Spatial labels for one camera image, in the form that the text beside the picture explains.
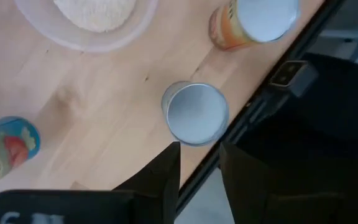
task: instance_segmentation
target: wooden table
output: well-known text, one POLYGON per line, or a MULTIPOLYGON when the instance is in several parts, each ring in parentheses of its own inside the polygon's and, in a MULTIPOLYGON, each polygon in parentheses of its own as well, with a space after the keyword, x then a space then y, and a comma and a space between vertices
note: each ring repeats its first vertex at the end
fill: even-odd
MULTIPOLYGON (((140 38, 87 54, 48 40, 14 1, 0 0, 0 117, 23 116, 42 136, 39 154, 0 180, 0 191, 115 188, 173 141, 160 101, 180 80, 218 87, 232 120, 323 0, 301 0, 281 40, 237 52, 215 49, 207 35, 224 2, 160 0, 140 38)), ((210 147, 182 147, 181 184, 210 147)))

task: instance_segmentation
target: can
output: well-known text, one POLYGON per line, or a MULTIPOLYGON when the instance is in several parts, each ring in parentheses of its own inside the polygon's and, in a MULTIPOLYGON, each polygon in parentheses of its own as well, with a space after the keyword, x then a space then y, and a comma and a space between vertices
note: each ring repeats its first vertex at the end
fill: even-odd
POLYGON ((162 111, 172 135, 189 146, 218 140, 229 120, 225 97, 205 83, 172 84, 162 97, 162 111))
POLYGON ((34 125, 19 117, 0 119, 0 179, 39 151, 40 137, 34 125))
POLYGON ((209 37, 223 50, 236 50, 281 38, 295 23, 298 0, 231 0, 209 20, 209 37))

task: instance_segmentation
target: orange label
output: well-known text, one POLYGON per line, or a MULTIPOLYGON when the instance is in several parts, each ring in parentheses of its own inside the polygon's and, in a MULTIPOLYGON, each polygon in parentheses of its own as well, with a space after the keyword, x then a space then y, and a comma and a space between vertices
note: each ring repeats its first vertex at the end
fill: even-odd
POLYGON ((209 20, 209 36, 223 50, 235 50, 256 44, 242 28, 237 16, 237 0, 217 8, 209 20))

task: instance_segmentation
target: open can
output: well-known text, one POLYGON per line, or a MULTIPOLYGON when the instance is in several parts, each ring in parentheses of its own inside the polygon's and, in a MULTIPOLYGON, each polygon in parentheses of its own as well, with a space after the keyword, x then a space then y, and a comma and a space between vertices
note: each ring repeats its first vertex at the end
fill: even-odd
POLYGON ((218 48, 236 50, 279 39, 298 16, 298 0, 231 0, 212 13, 209 36, 218 48))
POLYGON ((225 97, 205 83, 172 84, 162 97, 162 111, 173 136, 189 146, 218 140, 229 120, 225 97))

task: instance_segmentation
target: metal rim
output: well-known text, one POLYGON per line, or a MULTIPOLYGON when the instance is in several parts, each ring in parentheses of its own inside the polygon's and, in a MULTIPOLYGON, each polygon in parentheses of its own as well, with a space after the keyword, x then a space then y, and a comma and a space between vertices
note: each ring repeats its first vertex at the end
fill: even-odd
POLYGON ((171 134, 173 135, 173 137, 175 137, 177 140, 179 140, 181 143, 187 145, 187 146, 205 146, 209 143, 212 143, 214 141, 217 141, 220 137, 222 137, 222 135, 224 134, 224 132, 226 131, 227 128, 227 124, 229 122, 229 105, 227 104, 226 98, 224 97, 224 95, 214 86, 206 84, 206 83, 189 83, 186 86, 183 86, 182 88, 178 89, 169 99, 168 103, 167 103, 167 111, 165 112, 165 122, 167 122, 169 130, 171 132, 171 134), (168 114, 169 114, 169 109, 170 109, 170 105, 172 100, 174 99, 174 97, 177 96, 177 94, 179 94, 179 92, 183 91, 186 88, 189 88, 191 86, 203 86, 203 87, 207 87, 212 89, 213 91, 215 91, 223 100, 224 100, 224 118, 223 118, 223 122, 220 125, 219 129, 215 132, 215 134, 213 134, 207 141, 202 142, 202 143, 190 143, 190 142, 186 142, 181 140, 180 138, 178 138, 171 129, 171 124, 169 123, 169 119, 168 119, 168 114))

